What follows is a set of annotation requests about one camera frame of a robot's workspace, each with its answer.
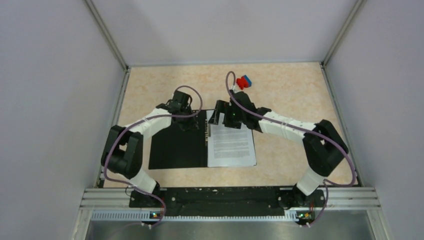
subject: red object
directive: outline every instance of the red object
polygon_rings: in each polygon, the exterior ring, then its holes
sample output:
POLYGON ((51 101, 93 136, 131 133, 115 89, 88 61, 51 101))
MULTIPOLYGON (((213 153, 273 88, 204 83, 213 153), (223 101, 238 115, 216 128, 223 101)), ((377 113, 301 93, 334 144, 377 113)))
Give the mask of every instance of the red object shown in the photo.
POLYGON ((248 81, 244 78, 237 78, 237 80, 235 80, 235 82, 237 83, 238 87, 243 90, 244 88, 248 88, 249 87, 249 83, 248 81))

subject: cable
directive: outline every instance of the cable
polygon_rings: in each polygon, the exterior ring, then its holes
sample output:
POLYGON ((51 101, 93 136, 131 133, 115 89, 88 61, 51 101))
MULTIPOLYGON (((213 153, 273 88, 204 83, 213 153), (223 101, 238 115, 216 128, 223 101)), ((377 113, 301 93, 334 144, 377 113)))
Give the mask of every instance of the cable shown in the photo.
POLYGON ((127 193, 127 190, 128 190, 128 188, 130 187, 130 185, 128 185, 128 186, 126 186, 126 188, 125 188, 125 195, 127 195, 128 197, 131 197, 131 195, 129 195, 128 193, 127 193))
POLYGON ((312 227, 318 221, 318 219, 321 218, 321 216, 323 215, 324 209, 326 209, 327 203, 329 201, 329 186, 326 184, 326 181, 323 181, 322 184, 324 184, 324 187, 325 187, 325 201, 324 201, 324 205, 322 206, 321 211, 319 211, 319 213, 315 217, 315 219, 311 223, 307 224, 307 226, 309 228, 312 227))
POLYGON ((188 104, 188 106, 191 107, 192 106, 192 102, 193 102, 193 98, 190 95, 188 96, 188 98, 190 99, 190 103, 188 104))
POLYGON ((323 134, 321 134, 321 133, 319 133, 319 132, 316 132, 316 131, 312 131, 312 130, 309 130, 309 129, 305 129, 305 128, 303 128, 303 127, 299 127, 299 126, 295 126, 295 125, 291 125, 291 124, 289 124, 289 123, 286 123, 286 122, 282 122, 282 121, 278 121, 278 120, 275 120, 275 119, 272 119, 272 118, 269 118, 269 117, 266 117, 266 116, 262 116, 262 115, 259 115, 259 114, 257 114, 256 112, 252 112, 252 111, 250 111, 249 109, 247 109, 247 108, 245 108, 244 106, 242 106, 235 98, 234 98, 234 96, 231 94, 231 92, 230 92, 230 88, 229 88, 229 86, 228 86, 228 77, 230 76, 230 74, 232 74, 233 76, 234 76, 234 81, 233 81, 233 85, 234 84, 236 84, 236 74, 233 72, 233 71, 229 71, 227 74, 226 74, 226 77, 225 77, 225 87, 226 87, 226 91, 228 92, 228 95, 229 95, 229 97, 231 98, 231 100, 239 107, 239 108, 241 108, 243 111, 245 111, 246 113, 249 113, 249 114, 251 114, 251 115, 253 115, 253 116, 255 116, 255 117, 258 117, 258 118, 261 118, 261 119, 265 119, 265 120, 268 120, 268 121, 270 121, 270 122, 273 122, 273 123, 276 123, 276 124, 280 124, 280 125, 284 125, 284 126, 287 126, 287 127, 289 127, 289 128, 292 128, 292 129, 296 129, 296 130, 299 130, 299 131, 302 131, 302 132, 305 132, 305 133, 308 133, 308 134, 313 134, 313 135, 315 135, 315 136, 318 136, 318 137, 320 137, 320 138, 322 138, 322 139, 324 139, 325 141, 327 141, 327 142, 329 142, 329 143, 331 143, 332 145, 334 145, 340 152, 341 152, 341 154, 344 156, 344 158, 346 158, 346 160, 347 160, 347 163, 349 164, 349 166, 350 166, 350 170, 351 170, 351 172, 352 172, 352 181, 349 183, 349 184, 338 184, 338 183, 335 183, 335 182, 333 182, 333 181, 330 181, 330 180, 327 180, 327 179, 325 179, 325 181, 327 182, 327 183, 330 183, 330 184, 332 184, 332 185, 334 185, 334 186, 337 186, 337 187, 352 187, 354 184, 355 184, 355 180, 356 180, 356 172, 355 172, 355 166, 354 166, 354 164, 353 164, 353 162, 352 162, 352 160, 351 160, 351 158, 348 156, 348 154, 346 153, 346 151, 339 145, 339 144, 337 144, 337 142, 335 142, 335 141, 333 141, 331 138, 329 138, 329 137, 327 137, 327 136, 325 136, 325 135, 323 135, 323 134))
POLYGON ((186 118, 191 118, 191 117, 194 117, 194 116, 196 116, 197 114, 199 114, 200 113, 200 111, 202 110, 202 106, 203 106, 203 99, 202 99, 202 96, 200 96, 200 93, 196 90, 196 89, 194 89, 194 88, 192 88, 191 86, 187 86, 187 85, 182 85, 182 86, 179 86, 179 87, 177 87, 176 88, 176 90, 175 91, 177 91, 178 89, 180 89, 180 88, 189 88, 189 89, 191 89, 191 90, 193 90, 196 94, 197 94, 197 96, 199 97, 199 100, 200 100, 200 107, 199 107, 199 109, 196 111, 196 112, 194 112, 193 114, 190 114, 190 115, 174 115, 174 114, 171 114, 171 115, 169 115, 169 114, 159 114, 159 115, 155 115, 155 116, 150 116, 150 117, 147 117, 147 118, 144 118, 144 119, 141 119, 141 120, 139 120, 139 121, 137 121, 137 122, 134 122, 133 124, 131 124, 130 126, 128 126, 128 127, 126 127, 119 135, 118 135, 118 137, 116 138, 116 140, 115 140, 115 142, 113 143, 113 145, 112 145, 112 147, 110 148, 110 151, 109 151, 109 153, 107 154, 107 156, 106 156, 106 160, 105 160, 105 162, 104 162, 104 178, 105 179, 107 179, 107 180, 109 180, 109 181, 112 181, 112 182, 116 182, 116 183, 122 183, 122 184, 126 184, 126 185, 130 185, 130 186, 132 186, 133 188, 134 188, 134 190, 136 190, 137 192, 139 192, 139 193, 141 193, 141 194, 144 194, 144 195, 147 195, 147 196, 150 196, 150 197, 152 197, 152 198, 154 198, 154 199, 156 199, 156 200, 158 200, 161 204, 162 204, 162 206, 163 206, 163 214, 161 215, 161 217, 160 217, 160 219, 159 219, 159 221, 157 221, 155 224, 153 224, 151 227, 153 228, 153 227, 155 227, 155 226, 157 226, 161 221, 162 221, 162 219, 164 218, 164 216, 165 216, 165 213, 167 212, 167 206, 165 205, 165 202, 160 198, 160 197, 158 197, 158 196, 156 196, 156 195, 154 195, 154 194, 151 194, 151 193, 149 193, 149 192, 146 192, 146 191, 144 191, 144 190, 142 190, 142 189, 140 189, 139 187, 137 187, 137 186, 135 186, 135 185, 133 185, 133 184, 131 184, 130 182, 128 182, 128 181, 125 181, 125 180, 119 180, 119 179, 114 179, 114 178, 110 178, 109 176, 108 176, 108 164, 109 164, 109 161, 111 160, 111 157, 112 157, 112 153, 114 152, 114 149, 118 146, 118 143, 119 143, 119 141, 121 140, 121 138, 123 137, 123 135, 126 133, 126 132, 128 132, 130 129, 132 129, 133 127, 135 127, 135 126, 137 126, 137 125, 139 125, 139 124, 142 124, 142 123, 144 123, 145 121, 149 121, 149 120, 152 120, 152 119, 156 119, 156 118, 161 118, 161 117, 171 117, 171 118, 182 118, 182 119, 186 119, 186 118))

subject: gray panel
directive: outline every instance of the gray panel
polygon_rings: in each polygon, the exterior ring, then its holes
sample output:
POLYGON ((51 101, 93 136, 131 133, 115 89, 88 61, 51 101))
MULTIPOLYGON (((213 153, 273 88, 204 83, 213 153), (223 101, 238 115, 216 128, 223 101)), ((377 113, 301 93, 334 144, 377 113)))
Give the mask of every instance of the gray panel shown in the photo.
POLYGON ((362 180, 374 186, 395 239, 424 229, 424 1, 368 1, 327 73, 362 180))
MULTIPOLYGON (((109 240, 373 240, 365 211, 328 211, 311 228, 287 222, 164 222, 149 230, 130 226, 109 240)), ((92 221, 86 240, 105 240, 128 222, 92 221)))
POLYGON ((2 0, 0 239, 69 239, 123 72, 82 0, 2 0))
POLYGON ((322 61, 356 0, 94 0, 129 65, 322 61))

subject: black mat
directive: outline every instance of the black mat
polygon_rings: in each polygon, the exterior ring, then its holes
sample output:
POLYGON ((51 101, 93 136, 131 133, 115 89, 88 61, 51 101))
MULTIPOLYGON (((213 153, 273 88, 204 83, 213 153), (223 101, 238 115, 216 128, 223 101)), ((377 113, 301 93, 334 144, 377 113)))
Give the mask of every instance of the black mat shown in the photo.
POLYGON ((207 168, 206 110, 196 116, 199 129, 182 131, 178 124, 162 129, 151 138, 148 169, 207 168))

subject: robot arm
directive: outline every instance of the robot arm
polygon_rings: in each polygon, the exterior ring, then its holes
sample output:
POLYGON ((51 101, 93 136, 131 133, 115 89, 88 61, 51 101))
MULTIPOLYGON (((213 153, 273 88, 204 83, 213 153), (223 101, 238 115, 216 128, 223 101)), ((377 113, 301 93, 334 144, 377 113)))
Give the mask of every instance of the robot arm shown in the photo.
MULTIPOLYGON (((321 133, 338 143, 348 152, 348 148, 331 122, 322 120, 319 123, 312 123, 284 117, 269 108, 256 108, 255 104, 250 101, 249 96, 243 91, 234 93, 231 90, 230 92, 236 101, 246 109, 282 123, 321 133)), ((249 114, 238 107, 232 100, 230 102, 218 100, 214 113, 208 123, 217 125, 220 113, 224 113, 223 123, 226 127, 239 129, 243 123, 249 129, 261 133, 278 135, 298 144, 303 144, 309 166, 303 177, 293 187, 293 191, 300 195, 301 198, 305 198, 314 192, 322 184, 324 178, 328 177, 344 158, 336 147, 329 142, 323 141, 320 137, 249 114)))
MULTIPOLYGON (((144 121, 127 131, 119 141, 119 145, 113 150, 107 169, 124 176, 129 183, 143 191, 152 193, 155 188, 159 187, 159 184, 142 169, 143 142, 171 124, 178 124, 183 131, 198 129, 199 126, 194 117, 173 117, 173 115, 191 115, 193 113, 190 106, 191 99, 190 95, 175 91, 172 99, 168 100, 167 103, 158 105, 151 113, 142 118, 150 119, 157 115, 169 115, 169 117, 158 117, 144 121), (121 149, 120 146, 126 146, 126 149, 121 149)), ((123 127, 115 125, 110 129, 101 157, 102 166, 105 165, 106 156, 111 151, 117 137, 132 124, 123 127)))

